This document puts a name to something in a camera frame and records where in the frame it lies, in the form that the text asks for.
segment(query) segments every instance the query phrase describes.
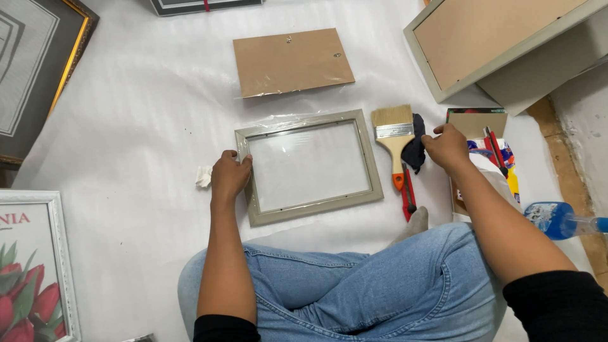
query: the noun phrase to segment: jeans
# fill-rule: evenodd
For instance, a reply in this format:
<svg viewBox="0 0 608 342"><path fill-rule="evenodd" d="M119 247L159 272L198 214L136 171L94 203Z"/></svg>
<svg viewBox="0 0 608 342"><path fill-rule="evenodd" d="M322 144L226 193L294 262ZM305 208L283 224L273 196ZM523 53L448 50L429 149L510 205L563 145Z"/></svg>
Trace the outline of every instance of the jeans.
<svg viewBox="0 0 608 342"><path fill-rule="evenodd" d="M179 277L190 339L206 250ZM492 341L501 288L466 223L450 223L374 255L296 253L244 245L258 332L273 341Z"/></svg>

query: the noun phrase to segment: picture frame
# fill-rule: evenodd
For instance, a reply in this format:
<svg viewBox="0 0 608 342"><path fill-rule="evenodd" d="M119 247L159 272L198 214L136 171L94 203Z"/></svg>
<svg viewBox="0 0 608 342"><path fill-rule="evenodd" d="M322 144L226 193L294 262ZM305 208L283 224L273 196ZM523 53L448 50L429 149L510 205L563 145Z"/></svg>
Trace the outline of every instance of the picture frame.
<svg viewBox="0 0 608 342"><path fill-rule="evenodd" d="M0 0L0 168L19 169L98 21L79 0Z"/></svg>
<svg viewBox="0 0 608 342"><path fill-rule="evenodd" d="M157 15L171 16L262 5L264 0L150 0L150 2Z"/></svg>
<svg viewBox="0 0 608 342"><path fill-rule="evenodd" d="M332 134L334 134L332 127L336 127L336 129L340 130L340 136L332 136ZM251 154L254 147L252 144L256 139L272 139L273 137L284 139L288 134L310 134L310 132L321 132L322 130L327 131L323 131L322 136L324 138L320 139L312 138L306 140L307 138L304 136L294 135L296 137L294 138L295 140L292 142L288 141L286 145L292 146L292 149L287 151L287 153L295 153L295 155L289 156L288 158L290 159L281 160L276 165L278 169L274 165L263 165L268 158L260 158L260 153L257 155L254 154L251 177L244 190L247 201L247 213L251 226L265 225L272 222L345 208L384 198L362 110L352 110L343 113L327 114L279 124L236 130L235 137L237 140L238 157L240 160L243 160L245 156ZM351 141L349 144L344 144L345 148L341 150L341 153L336 150L337 148L335 144L333 144L338 140ZM298 151L302 151L301 148L306 149L307 146L317 146L318 148L317 150L312 151L312 153L298 155ZM324 152L322 151L325 151L328 154L327 158L323 158L321 154ZM264 154L266 156L270 155L270 158L272 158L272 152ZM306 159L305 155L313 155L313 160L311 160L309 164L307 164L308 159ZM331 197L324 198L314 198L315 196L322 196L322 194L315 193L316 190L313 189L312 193L308 192L302 195L303 198L308 196L308 199L304 200L302 203L298 203L297 199L286 199L285 197L282 197L281 194L295 192L296 196L298 196L299 193L295 185L299 186L301 185L300 183L303 182L304 186L308 186L304 180L295 175L297 172L292 171L293 166L286 166L286 164L291 164L292 162L301 163L298 165L311 166L311 168L307 170L321 168L336 169L337 172L341 173L337 175L330 174L333 180L330 181L330 184L339 183L343 180L343 177L350 177L345 178L348 179L346 183L351 183L350 180L357 180L352 182L353 184L357 183L357 185L356 187L350 187L350 185L347 184L347 186L342 186L344 189L336 186L335 189L325 192L325 195L330 194ZM346 166L345 172L344 170L340 171L340 168L344 166ZM272 189L262 189L264 193L263 197L270 198L270 200L266 202L274 202L274 204L266 205L263 203L263 197L260 197L261 188L260 184L257 183L257 179L261 176L260 174L256 174L256 172L268 170L268 168L270 168L270 170L277 170L279 174L285 176L286 181L280 182L277 179L272 179L270 180L270 182L273 183ZM318 184L324 181L321 179L324 176L320 173L312 175L311 177L311 179L307 179L307 182L310 184Z"/></svg>
<svg viewBox="0 0 608 342"><path fill-rule="evenodd" d="M0 242L0 339L80 342L60 193L0 191Z"/></svg>
<svg viewBox="0 0 608 342"><path fill-rule="evenodd" d="M420 26L420 24L422 24L424 20L433 14L433 12L436 11L436 9L439 8L444 1L445 0L430 1L428 6L426 6L422 12L420 12L420 14L418 14L418 16L416 16L416 18L403 30L407 44L412 51L412 55L437 103L446 100L455 93L465 89L487 75L490 75L492 72L527 54L566 30L569 30L573 26L577 25L608 5L608 0L587 0L565 15L558 17L557 20L545 26L538 32L515 44L505 52L502 52L496 58L476 69L474 72L468 74L466 77L462 77L453 85L442 89L432 68L430 67L428 58L425 56L423 48L421 47L414 31L418 26Z"/></svg>

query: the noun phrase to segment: paint brush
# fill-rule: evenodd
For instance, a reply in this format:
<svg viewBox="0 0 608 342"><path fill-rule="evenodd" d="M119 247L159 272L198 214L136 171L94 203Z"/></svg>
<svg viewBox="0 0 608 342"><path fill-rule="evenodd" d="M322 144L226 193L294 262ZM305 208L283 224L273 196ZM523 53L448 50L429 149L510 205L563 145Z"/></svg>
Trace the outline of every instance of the paint brush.
<svg viewBox="0 0 608 342"><path fill-rule="evenodd" d="M412 107L401 105L374 110L371 112L371 123L375 128L376 141L390 153L393 160L393 184L401 191L405 180L401 151L415 137Z"/></svg>

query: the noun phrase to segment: spray bottle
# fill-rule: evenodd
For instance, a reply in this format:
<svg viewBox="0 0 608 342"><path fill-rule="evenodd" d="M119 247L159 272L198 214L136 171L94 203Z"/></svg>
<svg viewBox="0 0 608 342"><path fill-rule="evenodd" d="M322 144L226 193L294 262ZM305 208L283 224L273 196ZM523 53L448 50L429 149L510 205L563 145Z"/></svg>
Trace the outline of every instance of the spray bottle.
<svg viewBox="0 0 608 342"><path fill-rule="evenodd" d="M572 206L564 202L536 202L523 215L552 240L608 233L608 218L575 215Z"/></svg>

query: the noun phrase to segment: gray sock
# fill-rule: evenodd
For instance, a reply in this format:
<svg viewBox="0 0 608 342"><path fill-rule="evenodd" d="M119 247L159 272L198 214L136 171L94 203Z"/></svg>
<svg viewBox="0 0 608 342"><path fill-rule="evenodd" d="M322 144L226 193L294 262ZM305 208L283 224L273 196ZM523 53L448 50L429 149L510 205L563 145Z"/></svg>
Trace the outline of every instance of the gray sock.
<svg viewBox="0 0 608 342"><path fill-rule="evenodd" d="M425 207L418 209L410 217L406 228L390 243L389 247L429 229L429 211Z"/></svg>

